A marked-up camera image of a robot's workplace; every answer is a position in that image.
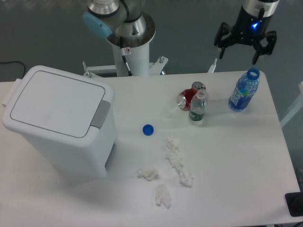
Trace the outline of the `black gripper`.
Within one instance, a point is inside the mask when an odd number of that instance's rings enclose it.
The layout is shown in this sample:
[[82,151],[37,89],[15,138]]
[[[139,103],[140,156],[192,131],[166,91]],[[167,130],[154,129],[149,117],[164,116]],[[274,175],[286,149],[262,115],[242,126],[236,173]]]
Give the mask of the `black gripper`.
[[269,24],[266,3],[244,3],[233,27],[222,22],[214,38],[214,46],[220,48],[219,59],[223,58],[225,49],[234,44],[251,45],[255,49],[252,64],[255,65],[259,56],[271,55],[277,41],[276,31],[266,32]]

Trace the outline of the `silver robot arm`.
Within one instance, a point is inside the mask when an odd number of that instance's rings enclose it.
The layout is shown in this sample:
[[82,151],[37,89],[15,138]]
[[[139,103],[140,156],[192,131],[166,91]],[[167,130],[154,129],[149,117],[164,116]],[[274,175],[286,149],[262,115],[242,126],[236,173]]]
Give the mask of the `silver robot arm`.
[[[267,31],[267,27],[278,4],[277,0],[244,1],[235,25],[222,22],[216,33],[214,45],[221,50],[219,57],[222,58],[225,49],[234,44],[254,47],[253,64],[259,56],[271,55],[277,34]],[[101,38],[112,37],[120,25],[137,21],[142,15],[140,0],[89,0],[87,6],[83,20]]]

